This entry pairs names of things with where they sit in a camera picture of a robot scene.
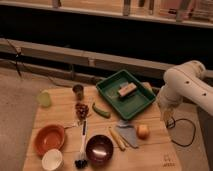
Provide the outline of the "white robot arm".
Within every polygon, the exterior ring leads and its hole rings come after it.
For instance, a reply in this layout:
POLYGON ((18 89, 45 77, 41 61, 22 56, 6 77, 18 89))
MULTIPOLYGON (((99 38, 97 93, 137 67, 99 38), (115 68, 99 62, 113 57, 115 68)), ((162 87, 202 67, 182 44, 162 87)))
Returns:
POLYGON ((197 60, 169 68, 163 76, 165 85, 157 95, 161 120, 168 121, 183 98, 187 98, 213 116, 213 87, 203 81, 205 66, 197 60))

